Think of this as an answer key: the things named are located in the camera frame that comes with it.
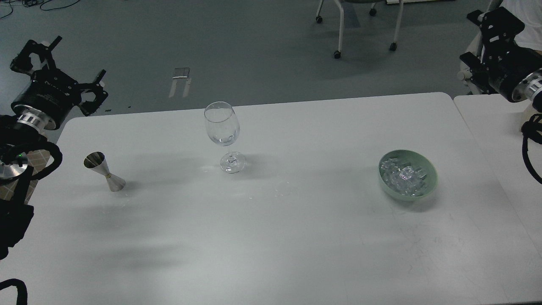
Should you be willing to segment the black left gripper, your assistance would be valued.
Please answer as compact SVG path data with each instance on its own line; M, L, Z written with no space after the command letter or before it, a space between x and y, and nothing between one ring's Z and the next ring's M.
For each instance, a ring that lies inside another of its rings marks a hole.
M108 93L101 83L106 74L102 69L92 82L79 83L57 69L52 51L62 40L57 36L45 45L28 40L21 52L11 61L13 72L31 77L29 85L11 103L11 109L20 115L26 109L42 112L49 117L46 130L57 130L77 103L84 116L94 114L107 99ZM40 68L34 68L31 55L39 58ZM81 102L81 94L92 93L93 100Z

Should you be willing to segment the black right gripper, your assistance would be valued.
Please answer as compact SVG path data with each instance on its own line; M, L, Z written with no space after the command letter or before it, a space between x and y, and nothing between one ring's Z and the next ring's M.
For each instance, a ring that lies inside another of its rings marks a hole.
M485 49L483 60L470 52L459 59L473 73L472 82L488 94L497 92L511 103L541 102L542 58L538 52L514 44L525 24L504 7L475 10L467 19L478 26Z

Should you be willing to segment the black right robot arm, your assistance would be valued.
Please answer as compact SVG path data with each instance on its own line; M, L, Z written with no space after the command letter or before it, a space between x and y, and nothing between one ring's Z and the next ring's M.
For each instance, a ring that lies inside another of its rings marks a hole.
M529 100L536 110L522 124L521 155L523 162L537 181L536 172L528 154L530 141L541 144L541 67L542 58L535 50L520 47L515 37L525 29L525 24L506 8L498 6L491 11L472 11L467 19L480 31L474 52L466 52L459 59L466 68L459 72L474 92L500 94L511 103Z

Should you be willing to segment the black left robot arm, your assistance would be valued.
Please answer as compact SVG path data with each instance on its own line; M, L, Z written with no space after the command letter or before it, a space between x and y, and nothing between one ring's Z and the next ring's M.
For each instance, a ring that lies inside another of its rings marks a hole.
M43 131L59 129L75 107L90 116L108 97L101 83L105 70L92 82L80 83L56 66L52 52L61 40L28 40L10 64L12 71L28 75L30 83L11 103L14 114L1 116L1 185L15 183L12 197L1 200L2 259L25 236L33 218L33 206L25 203L30 183L50 175L63 160Z

